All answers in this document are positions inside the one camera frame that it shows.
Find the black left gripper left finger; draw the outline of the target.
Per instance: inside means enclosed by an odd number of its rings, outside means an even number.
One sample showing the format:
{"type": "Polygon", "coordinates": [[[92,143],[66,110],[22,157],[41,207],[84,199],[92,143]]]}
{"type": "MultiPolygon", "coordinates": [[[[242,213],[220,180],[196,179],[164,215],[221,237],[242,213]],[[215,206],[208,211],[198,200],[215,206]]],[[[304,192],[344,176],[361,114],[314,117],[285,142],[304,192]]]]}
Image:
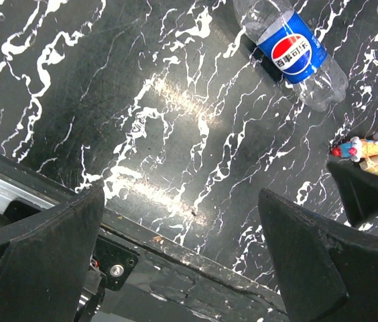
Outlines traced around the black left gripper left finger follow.
{"type": "Polygon", "coordinates": [[[91,188],[0,228],[0,321],[73,321],[105,207],[91,188]]]}

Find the Pepsi label plastic bottle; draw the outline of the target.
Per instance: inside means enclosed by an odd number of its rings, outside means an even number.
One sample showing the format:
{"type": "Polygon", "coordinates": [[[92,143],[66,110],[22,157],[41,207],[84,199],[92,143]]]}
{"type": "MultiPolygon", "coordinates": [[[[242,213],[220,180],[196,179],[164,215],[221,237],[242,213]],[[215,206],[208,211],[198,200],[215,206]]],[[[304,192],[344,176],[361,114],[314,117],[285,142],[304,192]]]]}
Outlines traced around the Pepsi label plastic bottle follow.
{"type": "Polygon", "coordinates": [[[239,25],[278,68],[301,102],[326,111],[345,99],[349,82],[290,1],[234,1],[239,25]]]}

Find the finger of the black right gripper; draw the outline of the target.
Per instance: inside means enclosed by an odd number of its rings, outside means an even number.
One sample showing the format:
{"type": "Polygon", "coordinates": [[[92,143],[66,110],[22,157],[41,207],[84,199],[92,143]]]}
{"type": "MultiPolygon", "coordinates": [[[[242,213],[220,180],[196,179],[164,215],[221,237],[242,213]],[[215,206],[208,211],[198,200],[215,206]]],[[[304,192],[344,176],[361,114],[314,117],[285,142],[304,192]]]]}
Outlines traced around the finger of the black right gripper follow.
{"type": "Polygon", "coordinates": [[[327,168],[338,187],[350,225],[360,226],[378,216],[377,175],[341,162],[329,162],[327,168]]]}

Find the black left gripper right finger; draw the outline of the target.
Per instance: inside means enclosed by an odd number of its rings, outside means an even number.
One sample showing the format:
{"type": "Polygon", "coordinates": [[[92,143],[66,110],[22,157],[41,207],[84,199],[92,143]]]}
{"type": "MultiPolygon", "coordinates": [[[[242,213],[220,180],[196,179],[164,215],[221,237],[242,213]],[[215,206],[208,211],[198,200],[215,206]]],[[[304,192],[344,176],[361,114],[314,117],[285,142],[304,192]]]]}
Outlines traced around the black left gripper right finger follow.
{"type": "Polygon", "coordinates": [[[378,321],[378,237],[261,189],[259,215],[290,321],[378,321]]]}

